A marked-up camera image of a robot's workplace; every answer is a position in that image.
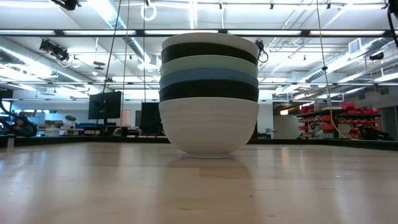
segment shelf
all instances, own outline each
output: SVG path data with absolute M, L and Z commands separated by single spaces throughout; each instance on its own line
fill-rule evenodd
M 345 113 L 347 110 L 332 110 L 333 114 L 340 114 L 340 113 Z M 306 114 L 300 114 L 297 115 L 298 118 L 308 118 L 312 116 L 318 116 L 318 115 L 330 115 L 330 110 L 323 110 L 323 111 L 316 111 L 312 113 L 306 113 Z
M 338 118 L 378 118 L 381 114 L 338 114 Z

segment stack of bowls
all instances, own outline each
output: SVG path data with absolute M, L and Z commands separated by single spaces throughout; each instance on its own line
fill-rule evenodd
M 256 44 L 226 34 L 176 35 L 162 45 L 159 111 L 169 141 L 196 158 L 224 158 L 253 134 Z

